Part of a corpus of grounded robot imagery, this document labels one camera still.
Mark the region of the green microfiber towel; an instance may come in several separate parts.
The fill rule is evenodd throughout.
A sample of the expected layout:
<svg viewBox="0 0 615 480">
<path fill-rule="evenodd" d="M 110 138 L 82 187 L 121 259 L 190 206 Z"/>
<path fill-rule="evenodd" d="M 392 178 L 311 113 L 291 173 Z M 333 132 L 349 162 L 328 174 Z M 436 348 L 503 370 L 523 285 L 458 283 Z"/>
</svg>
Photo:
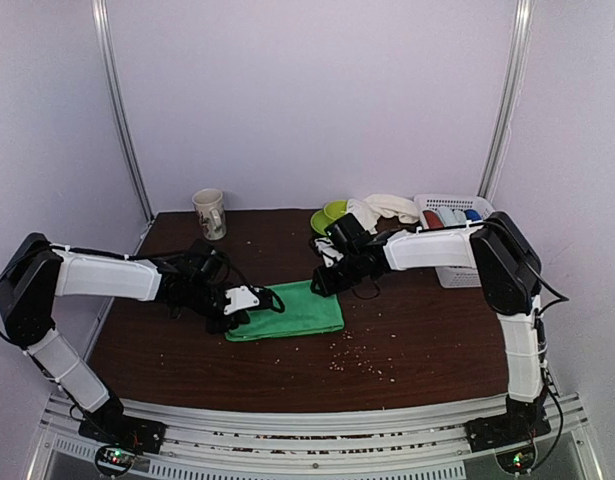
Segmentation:
<svg viewBox="0 0 615 480">
<path fill-rule="evenodd" d="M 250 311 L 249 322 L 224 334 L 230 342 L 299 337 L 341 331 L 345 321 L 336 296 L 322 297 L 311 291 L 311 282 L 272 285 L 285 305 L 283 313 Z"/>
</svg>

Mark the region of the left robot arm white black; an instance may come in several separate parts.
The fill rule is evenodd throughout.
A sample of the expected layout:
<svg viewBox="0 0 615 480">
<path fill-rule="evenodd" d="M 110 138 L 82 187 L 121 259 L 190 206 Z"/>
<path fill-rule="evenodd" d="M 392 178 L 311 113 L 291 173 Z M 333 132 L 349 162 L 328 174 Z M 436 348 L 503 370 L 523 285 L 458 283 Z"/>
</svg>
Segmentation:
<svg viewBox="0 0 615 480">
<path fill-rule="evenodd" d="M 183 250 L 126 255 L 60 245 L 29 234 L 0 273 L 0 337 L 30 357 L 110 444 L 124 442 L 130 419 L 113 390 L 61 333 L 56 312 L 126 299 L 164 305 L 175 317 L 190 311 L 210 333 L 225 333 L 265 304 L 267 291 L 229 256 L 203 240 Z"/>
</svg>

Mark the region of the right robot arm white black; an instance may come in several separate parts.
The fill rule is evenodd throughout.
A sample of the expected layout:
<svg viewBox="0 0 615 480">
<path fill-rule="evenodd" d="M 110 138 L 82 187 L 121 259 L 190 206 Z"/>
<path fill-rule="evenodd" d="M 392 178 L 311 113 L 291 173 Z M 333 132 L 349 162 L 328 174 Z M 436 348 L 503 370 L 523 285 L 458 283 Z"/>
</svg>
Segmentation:
<svg viewBox="0 0 615 480">
<path fill-rule="evenodd" d="M 440 267 L 476 271 L 505 345 L 508 391 L 500 433 L 517 442 L 537 426 L 546 397 L 541 262 L 506 213 L 496 211 L 458 226 L 377 234 L 346 214 L 329 225 L 324 236 L 312 240 L 311 247 L 323 260 L 314 270 L 311 289 L 323 297 L 390 272 Z"/>
</svg>

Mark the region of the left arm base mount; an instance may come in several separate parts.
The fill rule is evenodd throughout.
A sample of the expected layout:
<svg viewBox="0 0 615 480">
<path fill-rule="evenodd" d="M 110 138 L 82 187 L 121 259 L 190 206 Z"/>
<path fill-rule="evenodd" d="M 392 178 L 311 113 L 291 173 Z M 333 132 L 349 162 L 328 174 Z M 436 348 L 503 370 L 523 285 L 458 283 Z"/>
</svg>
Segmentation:
<svg viewBox="0 0 615 480">
<path fill-rule="evenodd" d="M 105 431 L 89 421 L 82 421 L 78 434 L 105 444 L 118 445 L 134 453 L 158 454 L 166 433 L 162 422 L 123 417 L 119 426 Z"/>
</svg>

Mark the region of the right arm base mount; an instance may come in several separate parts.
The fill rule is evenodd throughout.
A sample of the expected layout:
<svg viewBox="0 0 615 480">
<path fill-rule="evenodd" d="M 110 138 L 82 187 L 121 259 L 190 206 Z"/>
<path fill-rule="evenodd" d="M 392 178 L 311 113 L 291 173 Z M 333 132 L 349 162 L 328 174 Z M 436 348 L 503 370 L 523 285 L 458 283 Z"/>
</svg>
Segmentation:
<svg viewBox="0 0 615 480">
<path fill-rule="evenodd" d="M 513 420 L 503 414 L 470 420 L 465 424 L 465 432 L 471 451 L 481 452 L 528 442 L 550 433 L 551 425 L 547 419 L 539 419 L 529 426 L 524 420 Z"/>
</svg>

